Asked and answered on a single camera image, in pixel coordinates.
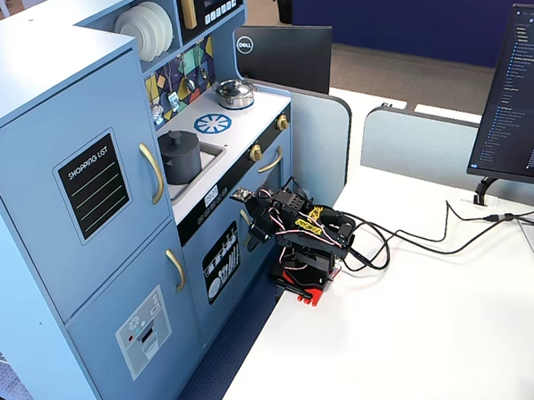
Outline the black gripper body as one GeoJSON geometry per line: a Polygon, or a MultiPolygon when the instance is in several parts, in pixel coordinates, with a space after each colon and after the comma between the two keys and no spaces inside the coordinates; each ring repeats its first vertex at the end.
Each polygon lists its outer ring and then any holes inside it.
{"type": "Polygon", "coordinates": [[[259,230],[262,226],[272,226],[272,234],[275,234],[281,230],[281,226],[271,215],[270,209],[273,205],[273,194],[270,191],[258,190],[249,201],[249,213],[253,219],[252,223],[255,223],[259,230]]]}

